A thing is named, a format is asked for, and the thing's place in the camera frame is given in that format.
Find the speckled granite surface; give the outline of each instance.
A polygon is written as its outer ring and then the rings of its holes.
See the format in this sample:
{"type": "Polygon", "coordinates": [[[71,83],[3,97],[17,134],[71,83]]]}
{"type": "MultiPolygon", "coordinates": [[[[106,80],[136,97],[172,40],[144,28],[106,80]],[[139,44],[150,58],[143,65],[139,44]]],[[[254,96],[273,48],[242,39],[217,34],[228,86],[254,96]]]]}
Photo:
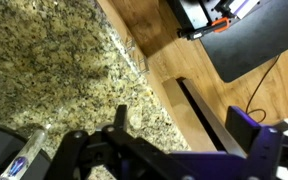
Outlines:
{"type": "Polygon", "coordinates": [[[118,104],[133,136],[188,149],[96,2],[0,0],[0,125],[28,136],[52,124],[43,149],[53,157],[66,132],[92,133],[118,104]]]}

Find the wooden floor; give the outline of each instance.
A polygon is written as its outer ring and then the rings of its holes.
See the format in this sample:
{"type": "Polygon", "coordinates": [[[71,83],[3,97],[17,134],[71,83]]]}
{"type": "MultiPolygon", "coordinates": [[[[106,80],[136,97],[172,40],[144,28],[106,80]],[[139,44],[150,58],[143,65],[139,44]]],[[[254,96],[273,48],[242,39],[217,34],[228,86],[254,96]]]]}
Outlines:
{"type": "MultiPolygon", "coordinates": [[[[178,39],[179,28],[166,0],[119,0],[111,1],[125,24],[149,57],[154,89],[161,99],[165,97],[159,84],[175,77],[190,78],[198,91],[211,105],[221,120],[225,120],[229,105],[246,108],[251,94],[273,60],[231,82],[224,83],[215,71],[200,41],[178,39]]],[[[250,110],[261,108],[267,112],[265,124],[273,124],[288,118],[288,51],[264,80],[255,95],[250,110]]],[[[262,118],[261,112],[251,115],[262,118]]]]}

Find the black metal frame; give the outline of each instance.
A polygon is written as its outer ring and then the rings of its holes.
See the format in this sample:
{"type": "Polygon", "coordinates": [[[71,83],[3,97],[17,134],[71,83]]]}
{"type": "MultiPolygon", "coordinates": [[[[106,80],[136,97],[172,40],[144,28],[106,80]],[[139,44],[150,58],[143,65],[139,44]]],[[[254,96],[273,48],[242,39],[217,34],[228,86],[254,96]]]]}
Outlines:
{"type": "MultiPolygon", "coordinates": [[[[230,12],[229,5],[234,0],[167,0],[170,8],[176,16],[181,28],[178,29],[179,38],[196,40],[204,35],[227,25],[232,26],[239,21],[230,12]],[[212,26],[212,22],[226,17],[229,22],[212,26]]],[[[252,10],[252,13],[270,0],[261,0],[252,10]]]]}
{"type": "Polygon", "coordinates": [[[113,125],[91,136],[85,131],[66,134],[45,179],[86,179],[98,165],[123,180],[275,179],[280,157],[288,166],[288,138],[282,151],[283,134],[273,127],[261,127],[246,159],[225,153],[165,154],[124,131],[126,110],[119,106],[113,125]]]}

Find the wood panel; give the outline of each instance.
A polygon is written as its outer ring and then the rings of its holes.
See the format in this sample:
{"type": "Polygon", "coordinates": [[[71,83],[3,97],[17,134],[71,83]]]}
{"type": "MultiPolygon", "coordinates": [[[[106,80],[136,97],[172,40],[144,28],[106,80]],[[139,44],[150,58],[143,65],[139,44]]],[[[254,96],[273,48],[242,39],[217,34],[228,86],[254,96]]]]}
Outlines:
{"type": "MultiPolygon", "coordinates": [[[[224,83],[200,41],[177,38],[176,29],[180,26],[166,0],[112,2],[144,54],[149,57],[150,69],[156,73],[155,79],[159,83],[172,77],[192,79],[222,120],[229,105],[246,107],[260,79],[273,63],[268,61],[239,79],[224,83]]],[[[288,51],[281,55],[258,90],[250,110],[256,108],[267,112],[266,124],[288,117],[288,51]]],[[[259,112],[251,116],[259,120],[263,114],[259,112]]]]}
{"type": "Polygon", "coordinates": [[[186,99],[176,79],[171,78],[163,83],[175,114],[175,124],[182,132],[192,151],[216,151],[214,144],[186,99]]]}

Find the black cable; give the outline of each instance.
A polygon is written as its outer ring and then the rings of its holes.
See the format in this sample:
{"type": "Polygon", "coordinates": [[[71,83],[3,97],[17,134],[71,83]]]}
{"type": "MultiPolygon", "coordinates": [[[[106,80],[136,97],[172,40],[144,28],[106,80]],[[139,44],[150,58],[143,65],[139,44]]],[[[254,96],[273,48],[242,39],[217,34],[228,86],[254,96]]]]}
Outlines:
{"type": "Polygon", "coordinates": [[[263,115],[263,118],[262,118],[261,120],[259,120],[257,123],[261,123],[261,122],[263,122],[263,121],[265,120],[265,118],[266,118],[266,111],[265,111],[264,109],[254,109],[254,110],[248,112],[248,109],[250,108],[251,102],[252,102],[255,94],[257,93],[258,89],[261,87],[264,79],[266,78],[266,76],[268,75],[268,73],[272,70],[272,68],[275,66],[275,64],[277,63],[277,61],[280,59],[280,56],[281,56],[281,55],[276,56],[275,62],[271,65],[270,68],[268,68],[268,70],[266,71],[266,73],[263,75],[262,79],[261,79],[260,82],[258,83],[258,85],[257,85],[256,89],[254,90],[254,92],[253,92],[250,100],[249,100],[248,103],[247,103],[247,106],[246,106],[246,109],[245,109],[246,114],[250,115],[250,114],[252,114],[252,113],[254,113],[254,112],[263,112],[263,114],[264,114],[264,115],[263,115]]]}

